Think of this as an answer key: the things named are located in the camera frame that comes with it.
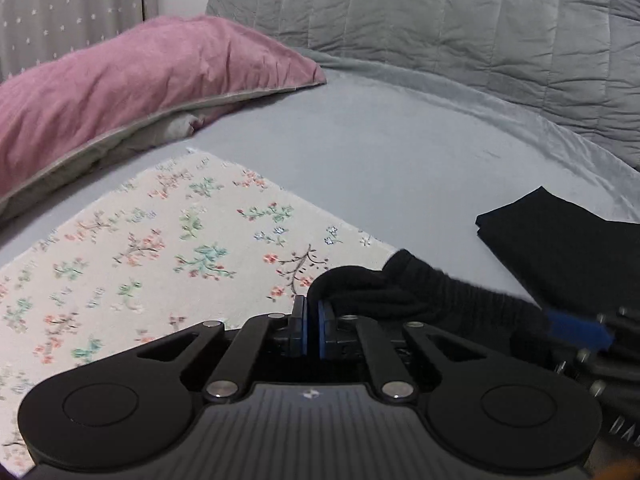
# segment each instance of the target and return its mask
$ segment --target star pattern curtain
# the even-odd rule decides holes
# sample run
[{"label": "star pattern curtain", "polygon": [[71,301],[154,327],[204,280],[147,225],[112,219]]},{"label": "star pattern curtain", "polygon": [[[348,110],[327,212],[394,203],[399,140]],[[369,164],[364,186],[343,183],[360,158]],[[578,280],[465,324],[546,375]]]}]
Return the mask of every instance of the star pattern curtain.
[{"label": "star pattern curtain", "polygon": [[0,0],[0,82],[157,14],[158,0]]}]

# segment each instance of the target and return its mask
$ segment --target floral fabric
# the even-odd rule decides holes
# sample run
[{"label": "floral fabric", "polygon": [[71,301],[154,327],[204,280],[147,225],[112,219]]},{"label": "floral fabric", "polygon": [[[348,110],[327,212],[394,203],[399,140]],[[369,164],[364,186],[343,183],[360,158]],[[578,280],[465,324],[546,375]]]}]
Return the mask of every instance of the floral fabric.
[{"label": "floral fabric", "polygon": [[140,173],[0,269],[0,460],[31,467],[15,416],[47,377],[207,319],[289,313],[325,270],[392,252],[208,153]]}]

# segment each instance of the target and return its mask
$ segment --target folded black cloth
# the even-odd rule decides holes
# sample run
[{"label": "folded black cloth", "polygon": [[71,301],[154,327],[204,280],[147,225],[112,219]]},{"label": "folded black cloth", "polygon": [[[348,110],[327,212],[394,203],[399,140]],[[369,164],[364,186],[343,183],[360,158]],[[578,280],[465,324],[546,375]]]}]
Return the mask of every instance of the folded black cloth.
[{"label": "folded black cloth", "polygon": [[606,221],[543,187],[476,219],[478,235],[543,307],[640,307],[640,224]]},{"label": "folded black cloth", "polygon": [[336,316],[419,320],[505,353],[517,329],[544,332],[548,326],[534,304],[456,280],[407,250],[394,254],[382,270],[328,270],[309,288],[311,312],[320,300],[329,301]]}]

